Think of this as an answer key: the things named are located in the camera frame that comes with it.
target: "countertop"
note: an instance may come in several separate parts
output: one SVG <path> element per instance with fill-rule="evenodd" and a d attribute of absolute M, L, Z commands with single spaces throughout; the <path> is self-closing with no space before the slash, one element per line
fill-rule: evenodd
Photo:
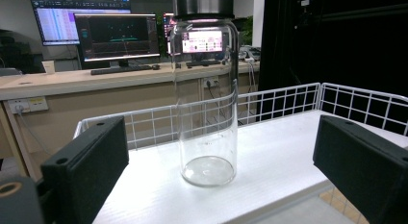
<path fill-rule="evenodd" d="M 159 63 L 159 70 L 143 70 L 105 75 L 90 75 L 90 70 L 56 72 L 55 74 L 27 74 L 0 77 L 0 101 L 91 91 L 115 87 L 172 82 L 173 70 L 169 62 Z M 259 63 L 253 63 L 254 70 L 259 70 Z M 216 75 L 223 65 L 210 65 L 186 69 L 190 78 L 202 78 Z M 249 71 L 249 64 L 239 62 L 239 72 Z"/>

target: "wall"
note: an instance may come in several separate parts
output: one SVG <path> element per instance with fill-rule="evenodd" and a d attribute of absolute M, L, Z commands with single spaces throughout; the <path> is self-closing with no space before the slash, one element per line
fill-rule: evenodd
<path fill-rule="evenodd" d="M 172 0 L 167 2 L 132 2 L 132 12 L 133 13 L 163 13 L 163 12 L 173 12 Z"/>
<path fill-rule="evenodd" d="M 234 0 L 234 15 L 236 18 L 248 17 L 253 14 L 254 0 Z"/>
<path fill-rule="evenodd" d="M 261 47 L 262 44 L 262 28 L 264 25 L 264 7 L 265 0 L 254 0 L 253 7 L 253 31 L 252 31 L 252 45 Z"/>
<path fill-rule="evenodd" d="M 42 45 L 30 0 L 0 0 L 0 29 L 13 31 L 16 42 L 28 42 L 32 53 L 41 54 Z"/>

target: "keyboard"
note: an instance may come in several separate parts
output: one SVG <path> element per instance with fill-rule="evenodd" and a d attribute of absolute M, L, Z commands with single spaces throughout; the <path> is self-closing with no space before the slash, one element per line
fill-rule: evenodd
<path fill-rule="evenodd" d="M 186 62 L 187 67 L 194 67 L 194 66 L 208 66 L 212 64 L 220 64 L 220 61 L 201 61 L 201 62 Z"/>
<path fill-rule="evenodd" d="M 150 65 L 135 65 L 135 66 L 123 66 L 116 68 L 97 68 L 90 71 L 90 75 L 101 75 L 101 74 L 111 74 L 111 73 L 121 73 L 121 72 L 133 72 L 141 70 L 153 69 Z"/>

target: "white shelf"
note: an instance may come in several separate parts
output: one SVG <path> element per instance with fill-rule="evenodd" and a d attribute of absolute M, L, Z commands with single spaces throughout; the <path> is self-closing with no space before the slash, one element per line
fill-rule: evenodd
<path fill-rule="evenodd" d="M 94 223 L 248 223 L 262 221 L 262 216 L 275 218 L 275 212 L 332 187 L 312 159 L 321 114 L 328 113 L 303 112 L 241 126 L 237 177 L 223 187 L 185 182 L 176 142 L 132 150 L 129 165 Z M 370 129 L 399 146 L 408 145 L 408 137 Z"/>

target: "power outlet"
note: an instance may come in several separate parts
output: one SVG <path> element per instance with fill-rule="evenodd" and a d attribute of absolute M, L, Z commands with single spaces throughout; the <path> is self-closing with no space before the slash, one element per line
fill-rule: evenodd
<path fill-rule="evenodd" d="M 26 98 L 24 99 L 13 99 L 9 100 L 9 106 L 10 110 L 12 113 L 18 113 L 17 109 L 22 108 L 22 112 L 29 112 L 30 111 L 30 105 L 28 104 L 28 100 Z"/>
<path fill-rule="evenodd" d="M 48 110 L 47 101 L 44 96 L 28 98 L 28 104 L 31 112 Z"/>
<path fill-rule="evenodd" d="M 216 87 L 218 83 L 218 76 L 203 78 L 202 86 L 208 87 L 208 83 L 210 83 L 210 87 Z"/>

